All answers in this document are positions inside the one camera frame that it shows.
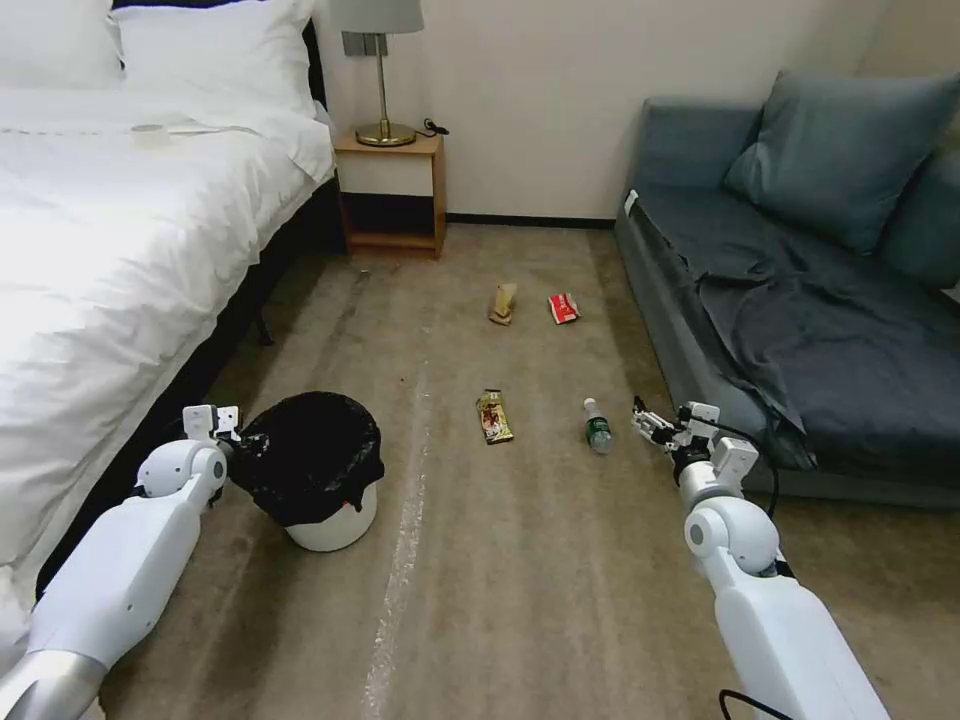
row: sofa cushion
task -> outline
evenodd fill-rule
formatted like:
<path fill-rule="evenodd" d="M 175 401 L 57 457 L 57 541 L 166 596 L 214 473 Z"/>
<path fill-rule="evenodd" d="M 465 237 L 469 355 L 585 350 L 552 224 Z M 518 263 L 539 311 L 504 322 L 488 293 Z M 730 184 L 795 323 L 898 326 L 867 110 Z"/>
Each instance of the sofa cushion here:
<path fill-rule="evenodd" d="M 960 281 L 960 152 L 940 155 L 924 167 L 904 193 L 878 255 L 929 288 Z"/>
<path fill-rule="evenodd" d="M 958 102 L 960 74 L 883 79 L 783 71 L 757 142 L 724 182 L 786 220 L 869 253 Z"/>

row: black cable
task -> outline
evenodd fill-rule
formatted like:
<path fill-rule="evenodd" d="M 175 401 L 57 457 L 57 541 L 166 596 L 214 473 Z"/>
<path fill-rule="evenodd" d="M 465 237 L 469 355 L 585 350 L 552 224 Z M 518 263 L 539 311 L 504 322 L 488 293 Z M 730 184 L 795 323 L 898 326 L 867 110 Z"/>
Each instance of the black cable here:
<path fill-rule="evenodd" d="M 749 440 L 750 443 L 757 449 L 757 452 L 763 457 L 763 461 L 767 463 L 767 467 L 770 468 L 770 474 L 773 475 L 773 492 L 770 494 L 770 504 L 767 506 L 767 517 L 773 520 L 773 513 L 777 509 L 777 501 L 780 499 L 780 473 L 777 470 L 777 464 L 773 461 L 773 457 L 767 452 L 766 448 L 750 433 L 745 433 L 743 430 L 737 430 L 735 427 L 730 427 L 729 425 L 724 425 L 723 423 L 714 422 L 713 420 L 705 420 L 704 418 L 691 416 L 691 420 L 696 420 L 697 422 L 702 422 L 705 425 L 712 425 L 718 430 L 724 430 L 728 433 L 733 433 L 734 435 L 739 435 L 745 440 Z"/>
<path fill-rule="evenodd" d="M 772 718 L 776 718 L 777 720 L 793 720 L 793 718 L 791 718 L 789 715 L 784 715 L 779 710 L 774 710 L 769 705 L 764 705 L 762 702 L 760 702 L 759 700 L 754 700 L 749 695 L 744 695 L 743 693 L 737 692 L 736 690 L 727 690 L 726 688 L 720 691 L 720 698 L 719 698 L 720 712 L 723 713 L 724 720 L 730 720 L 730 711 L 727 709 L 727 698 L 739 700 L 743 704 L 749 705 L 750 707 L 756 710 L 759 710 L 761 712 L 765 712 L 767 715 L 769 715 Z"/>
<path fill-rule="evenodd" d="M 423 135 L 423 137 L 436 137 L 437 135 L 449 135 L 450 131 L 447 130 L 442 125 L 437 125 L 430 118 L 423 119 L 423 127 L 426 128 L 427 132 L 423 130 L 417 130 L 417 135 Z"/>

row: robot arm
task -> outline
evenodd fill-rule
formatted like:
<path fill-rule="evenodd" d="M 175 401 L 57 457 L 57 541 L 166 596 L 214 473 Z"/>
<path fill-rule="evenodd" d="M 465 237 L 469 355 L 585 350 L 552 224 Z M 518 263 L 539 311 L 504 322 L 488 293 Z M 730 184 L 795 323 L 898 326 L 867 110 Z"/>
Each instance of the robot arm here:
<path fill-rule="evenodd" d="M 27 653 L 0 682 L 0 718 L 79 718 L 107 671 L 153 629 L 197 544 L 200 515 L 227 479 L 209 433 L 232 433 L 236 416 L 186 408 L 191 439 L 154 450 L 135 496 L 90 528 L 33 610 Z"/>
<path fill-rule="evenodd" d="M 791 720 L 889 720 L 824 604 L 785 568 L 780 535 L 767 514 L 743 499 L 755 448 L 724 438 L 719 410 L 690 403 L 670 423 L 642 403 L 634 426 L 671 453 L 688 512 L 684 538 L 716 595 L 720 634 L 751 698 Z M 762 712 L 757 717 L 767 717 Z"/>

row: trash can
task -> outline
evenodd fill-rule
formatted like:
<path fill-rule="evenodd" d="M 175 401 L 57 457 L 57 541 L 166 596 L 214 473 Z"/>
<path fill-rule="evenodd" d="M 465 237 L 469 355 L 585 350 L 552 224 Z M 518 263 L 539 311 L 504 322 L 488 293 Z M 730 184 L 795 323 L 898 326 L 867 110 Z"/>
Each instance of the trash can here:
<path fill-rule="evenodd" d="M 380 429 L 345 395 L 309 392 L 241 433 L 230 478 L 308 550 L 346 547 L 370 527 L 383 477 Z"/>

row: wall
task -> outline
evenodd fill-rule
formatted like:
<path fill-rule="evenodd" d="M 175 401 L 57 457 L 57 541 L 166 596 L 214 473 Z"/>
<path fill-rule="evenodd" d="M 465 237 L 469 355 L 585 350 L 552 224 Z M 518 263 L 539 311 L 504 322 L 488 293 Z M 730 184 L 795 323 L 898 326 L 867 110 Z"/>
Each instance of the wall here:
<path fill-rule="evenodd" d="M 375 62 L 317 19 L 330 112 L 378 117 Z M 391 36 L 391 118 L 447 126 L 448 209 L 612 218 L 643 99 L 766 96 L 783 66 L 856 69 L 887 0 L 421 0 Z"/>
<path fill-rule="evenodd" d="M 861 66 L 871 75 L 926 75 L 957 69 L 957 0 L 894 0 Z"/>

